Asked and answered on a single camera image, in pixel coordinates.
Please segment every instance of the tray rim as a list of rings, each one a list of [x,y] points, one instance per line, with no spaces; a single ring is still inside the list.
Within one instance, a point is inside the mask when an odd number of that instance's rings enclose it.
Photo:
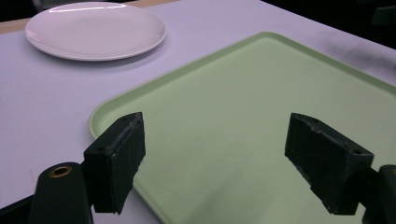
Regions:
[[[200,66],[202,66],[202,64],[213,62],[214,59],[221,58],[223,52],[226,51],[226,50],[240,49],[240,48],[242,48],[244,46],[247,46],[247,45],[249,45],[249,44],[251,44],[251,43],[253,43],[255,41],[258,41],[258,40],[260,40],[262,38],[265,38],[265,37],[271,37],[273,39],[276,39],[277,41],[280,41],[283,44],[287,44],[289,46],[292,46],[293,48],[295,48],[297,50],[308,51],[308,53],[311,56],[315,55],[316,58],[321,60],[321,61],[326,60],[326,63],[331,63],[332,65],[335,65],[336,67],[340,67],[343,70],[347,70],[348,73],[350,75],[352,75],[353,77],[355,77],[355,78],[362,79],[364,77],[364,78],[370,79],[371,83],[376,85],[376,86],[382,85],[381,89],[383,89],[384,91],[392,92],[396,96],[396,88],[395,88],[396,86],[393,86],[393,85],[389,84],[388,82],[386,82],[384,80],[381,80],[381,79],[379,79],[377,77],[370,76],[369,74],[361,71],[360,69],[357,69],[357,68],[355,68],[355,67],[353,67],[353,66],[351,66],[349,64],[337,61],[334,58],[332,58],[332,57],[330,57],[330,56],[328,56],[328,55],[326,55],[324,53],[321,53],[321,52],[319,52],[319,51],[317,51],[315,49],[311,49],[311,48],[309,48],[309,47],[307,47],[307,46],[305,46],[305,45],[303,45],[303,44],[301,44],[301,43],[299,43],[297,41],[294,41],[294,40],[292,40],[292,39],[290,39],[290,38],[288,38],[288,37],[286,37],[284,35],[277,34],[277,33],[274,33],[274,32],[259,32],[259,33],[255,34],[255,35],[251,35],[248,38],[242,39],[240,41],[237,41],[236,43],[233,43],[233,44],[228,45],[228,46],[226,46],[226,47],[224,47],[222,49],[216,50],[216,51],[214,51],[212,53],[209,53],[209,54],[207,54],[207,55],[205,55],[203,57],[200,57],[200,58],[198,58],[198,59],[196,59],[196,60],[194,60],[194,61],[192,61],[190,63],[186,63],[186,64],[184,64],[184,65],[182,65],[182,66],[180,66],[178,68],[175,68],[175,69],[173,69],[173,70],[171,70],[169,72],[166,72],[165,74],[163,74],[163,75],[161,75],[159,77],[156,77],[154,79],[151,79],[151,80],[149,80],[149,81],[147,81],[147,82],[145,82],[145,83],[143,83],[141,85],[138,85],[138,86],[136,86],[136,87],[134,87],[132,89],[129,89],[128,91],[123,91],[121,93],[118,93],[115,96],[112,96],[109,99],[103,101],[90,114],[89,131],[90,131],[91,136],[94,139],[96,139],[100,135],[99,133],[97,133],[95,131],[95,129],[92,126],[94,124],[94,121],[96,120],[97,114],[100,113],[101,109],[103,109],[103,106],[107,105],[107,103],[113,101],[114,99],[120,98],[120,97],[122,97],[124,95],[127,95],[127,94],[131,93],[131,92],[134,92],[134,95],[136,97],[141,96],[142,94],[144,94],[147,91],[146,89],[149,89],[148,91],[152,91],[153,89],[158,88],[159,86],[166,85],[167,83],[177,79],[178,77],[183,76],[184,73],[186,73],[187,71],[191,70],[196,64],[200,64]]]

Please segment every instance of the wooden table edge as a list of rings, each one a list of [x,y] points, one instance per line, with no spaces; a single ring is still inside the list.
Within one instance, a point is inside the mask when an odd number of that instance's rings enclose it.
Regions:
[[[138,1],[133,1],[133,2],[126,2],[124,4],[129,5],[129,6],[134,6],[134,7],[151,7],[151,6],[156,6],[159,4],[165,4],[165,3],[176,2],[176,1],[178,1],[178,0],[138,0]],[[0,22],[0,35],[23,30],[26,23],[29,20],[30,20],[30,18],[15,20],[15,21]]]

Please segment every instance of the table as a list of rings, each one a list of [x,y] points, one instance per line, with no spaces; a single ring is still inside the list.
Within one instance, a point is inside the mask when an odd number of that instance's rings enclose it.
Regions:
[[[32,47],[23,31],[0,35],[0,207],[33,194],[37,177],[51,165],[83,161],[93,141],[89,116],[103,101],[259,32],[284,35],[396,85],[395,49],[259,0],[180,0],[147,10],[165,23],[164,42],[114,62],[59,59]],[[161,223],[135,191],[120,216],[93,218]]]

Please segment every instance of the light green tray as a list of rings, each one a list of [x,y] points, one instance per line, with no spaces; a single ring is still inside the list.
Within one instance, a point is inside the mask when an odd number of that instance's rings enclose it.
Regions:
[[[164,223],[361,223],[329,215],[284,156],[291,112],[396,163],[396,88],[284,36],[262,33],[113,98],[94,137],[142,111],[134,187]]]

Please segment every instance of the plate rim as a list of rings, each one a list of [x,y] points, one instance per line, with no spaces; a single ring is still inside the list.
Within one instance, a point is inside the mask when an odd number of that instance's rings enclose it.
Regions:
[[[61,50],[61,49],[55,49],[54,47],[45,45],[42,42],[36,41],[32,37],[30,37],[29,33],[32,32],[31,26],[32,26],[32,24],[34,24],[34,22],[36,22],[37,18],[43,17],[43,16],[48,16],[48,12],[50,10],[58,8],[58,7],[70,7],[70,6],[76,6],[76,5],[91,5],[91,6],[97,5],[99,7],[103,6],[103,5],[106,5],[106,6],[121,5],[121,6],[124,6],[127,8],[132,8],[133,10],[139,10],[139,11],[143,12],[145,15],[148,15],[151,18],[155,19],[160,24],[160,27],[163,31],[159,35],[159,38],[155,42],[153,42],[153,44],[147,45],[146,47],[143,47],[138,50],[131,50],[131,52],[129,52],[129,53],[119,53],[119,54],[114,53],[111,55],[99,56],[99,57],[96,57],[93,54],[90,55],[90,53],[83,55],[80,53],[76,54],[76,53],[70,53],[68,51]],[[45,11],[42,11],[42,12],[34,15],[33,18],[30,19],[26,23],[26,26],[24,28],[24,35],[31,45],[33,45],[36,49],[39,49],[42,52],[45,52],[49,55],[52,55],[52,56],[55,56],[58,58],[74,60],[74,61],[84,61],[84,62],[103,62],[103,61],[113,61],[113,60],[130,58],[130,57],[145,53],[147,51],[150,51],[151,49],[156,48],[163,42],[163,40],[167,36],[167,29],[166,29],[164,22],[157,15],[155,15],[141,7],[134,7],[134,6],[126,5],[126,4],[113,3],[113,2],[81,2],[81,3],[65,4],[65,5],[58,6],[58,7],[53,7],[53,8],[47,9]]]

